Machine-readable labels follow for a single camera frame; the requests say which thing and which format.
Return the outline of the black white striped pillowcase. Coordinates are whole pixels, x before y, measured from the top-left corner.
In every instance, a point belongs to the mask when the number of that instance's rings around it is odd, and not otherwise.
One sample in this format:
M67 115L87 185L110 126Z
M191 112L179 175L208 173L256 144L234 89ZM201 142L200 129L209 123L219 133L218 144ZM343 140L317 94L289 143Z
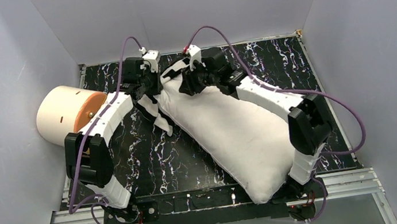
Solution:
M190 59L180 59L172 63L161 74L161 83L170 81L171 79L179 76L182 71L189 68ZM159 128L167 133L168 136L173 134L173 120L165 115L159 109L159 102L154 96L143 95L140 100L135 104L135 107L142 113L142 115L152 123L156 128Z

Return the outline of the white pillow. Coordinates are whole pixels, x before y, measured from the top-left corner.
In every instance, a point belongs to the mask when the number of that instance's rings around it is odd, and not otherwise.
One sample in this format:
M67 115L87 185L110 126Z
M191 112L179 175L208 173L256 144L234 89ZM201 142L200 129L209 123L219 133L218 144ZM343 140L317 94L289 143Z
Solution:
M287 121L256 104L207 87L179 91L182 76L164 78L159 109L193 138L248 194L267 203L286 181L294 161Z

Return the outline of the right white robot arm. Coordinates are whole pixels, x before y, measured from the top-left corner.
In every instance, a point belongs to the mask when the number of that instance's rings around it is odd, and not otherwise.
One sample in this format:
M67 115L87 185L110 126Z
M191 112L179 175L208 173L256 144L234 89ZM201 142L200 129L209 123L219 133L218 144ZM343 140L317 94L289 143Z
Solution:
M313 189L310 180L314 177L315 165L332 132L329 114L318 93L284 92L267 85L249 76L244 69L234 69L224 51L217 47L201 50L190 45L183 54L189 59L189 65L182 71L181 93L195 95L208 86L215 86L223 94L256 104L288 123L295 150L288 174L292 180L289 190L294 198L306 198Z

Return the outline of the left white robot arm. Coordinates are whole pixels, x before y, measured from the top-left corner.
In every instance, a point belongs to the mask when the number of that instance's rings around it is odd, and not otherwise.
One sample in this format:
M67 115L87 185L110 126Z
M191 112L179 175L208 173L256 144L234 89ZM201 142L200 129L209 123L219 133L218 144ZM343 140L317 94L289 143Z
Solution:
M68 133L64 140L67 176L74 185L82 183L105 205L117 209L117 217L133 223L138 206L130 203L131 191L119 183L109 143L123 119L135 107L159 128L171 131L168 121L160 117L155 96L163 86L159 71L160 53L150 50L142 57L127 57L122 64L119 92L108 94L100 109L78 132Z

